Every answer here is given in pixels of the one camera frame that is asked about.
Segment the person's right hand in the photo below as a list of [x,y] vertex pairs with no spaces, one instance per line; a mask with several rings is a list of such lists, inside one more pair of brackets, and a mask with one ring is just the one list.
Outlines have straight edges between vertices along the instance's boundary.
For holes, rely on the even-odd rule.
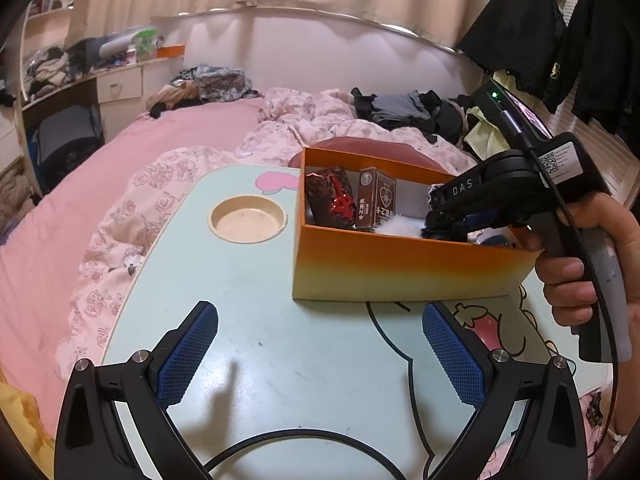
[[[568,206],[576,226],[601,228],[612,238],[622,268],[626,290],[629,325],[639,326],[639,225],[634,215],[603,193],[593,194]],[[591,318],[591,306],[597,296],[593,282],[586,278],[585,265],[575,257],[551,257],[546,252],[537,258],[536,273],[544,283],[544,296],[552,307],[556,322],[578,326]]]

